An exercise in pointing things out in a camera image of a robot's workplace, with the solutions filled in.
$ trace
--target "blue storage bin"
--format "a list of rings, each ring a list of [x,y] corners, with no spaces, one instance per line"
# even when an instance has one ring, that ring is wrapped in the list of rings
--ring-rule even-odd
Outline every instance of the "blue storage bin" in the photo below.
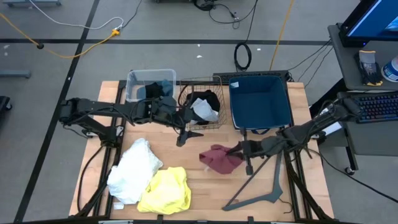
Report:
[[[278,128],[291,122],[289,102],[279,77],[232,78],[229,96],[236,129]]]

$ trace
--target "wooden table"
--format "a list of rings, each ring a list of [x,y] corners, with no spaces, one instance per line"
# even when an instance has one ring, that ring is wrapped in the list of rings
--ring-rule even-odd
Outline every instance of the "wooden table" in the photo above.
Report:
[[[305,123],[310,119],[310,113],[303,83],[288,83],[287,86],[294,123]],[[290,206],[280,201],[276,201],[274,204],[270,202],[257,202],[229,212],[222,211],[221,208],[226,205],[228,200],[248,179],[244,164],[240,165],[232,174],[221,175],[212,170],[205,170],[206,166],[199,161],[199,153],[209,150],[210,146],[213,144],[233,147],[238,141],[242,140],[242,135],[233,128],[229,107],[228,86],[224,86],[223,88],[227,122],[222,125],[220,129],[202,131],[205,134],[204,137],[189,139],[184,147],[177,147],[175,145],[177,134],[172,128],[166,128],[165,126],[154,123],[137,125],[135,127],[127,124],[126,132],[124,133],[123,151],[128,149],[136,139],[145,138],[149,141],[153,153],[163,161],[164,166],[162,169],[178,166],[185,168],[188,177],[188,186],[192,190],[190,209],[173,215],[165,215],[165,220],[245,221],[248,219],[248,216],[253,216],[255,221],[294,221],[293,213],[284,214],[284,212],[290,210]],[[98,101],[114,102],[117,90],[118,82],[103,82]],[[96,116],[95,119],[104,125],[110,125],[111,122],[111,118],[109,117]],[[260,140],[274,133],[275,132],[270,131],[263,136],[248,134],[248,139]],[[81,170],[87,163],[87,160],[99,148],[99,145],[100,141],[98,138],[88,140]],[[309,147],[316,151],[318,150],[315,141],[311,141]],[[98,186],[103,158],[104,151],[101,151],[86,170],[81,191],[82,205],[88,201]],[[313,159],[310,159],[304,151],[301,154],[301,158],[308,191],[313,195],[321,208],[324,209],[325,213],[333,217],[333,210],[331,208],[320,158],[313,155]],[[276,156],[269,160],[251,183],[241,192],[236,199],[237,202],[264,195],[272,191],[275,160]],[[256,170],[261,162],[262,159],[260,158],[252,159],[254,170]],[[289,183],[284,160],[282,160],[280,171],[280,186],[284,192],[281,199],[290,202]],[[78,183],[70,208],[71,215],[77,212],[77,189]],[[298,193],[297,198],[300,207],[300,216],[303,218],[305,214],[302,205],[302,197],[298,190],[296,190],[296,192]],[[107,194],[108,193],[105,192],[103,195],[100,214],[104,213]],[[136,205],[126,205],[123,210],[112,210],[111,218],[155,220],[157,214],[139,213],[136,209]]]

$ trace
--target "keyboard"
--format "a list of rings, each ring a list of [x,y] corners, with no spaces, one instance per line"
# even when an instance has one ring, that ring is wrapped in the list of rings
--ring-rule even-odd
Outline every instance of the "keyboard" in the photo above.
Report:
[[[213,76],[219,76],[223,85],[229,85],[229,80],[235,77],[248,77],[248,76],[259,76],[259,75],[273,75],[281,77],[282,80],[290,81],[289,72],[286,70],[282,71],[265,71],[265,72],[230,72],[230,73],[214,73]]]
[[[398,92],[354,95],[352,99],[361,108],[358,123],[398,120]]]

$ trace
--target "monitor screen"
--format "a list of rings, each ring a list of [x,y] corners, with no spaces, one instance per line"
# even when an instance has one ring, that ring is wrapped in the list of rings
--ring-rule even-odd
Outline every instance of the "monitor screen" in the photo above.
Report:
[[[398,39],[398,0],[375,0],[347,36]]]

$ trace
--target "yellow towel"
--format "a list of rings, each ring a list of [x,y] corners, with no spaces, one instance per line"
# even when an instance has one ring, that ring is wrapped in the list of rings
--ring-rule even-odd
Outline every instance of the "yellow towel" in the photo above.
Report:
[[[191,204],[191,190],[187,185],[187,173],[183,167],[159,170],[142,194],[137,209],[170,215],[182,212]]]

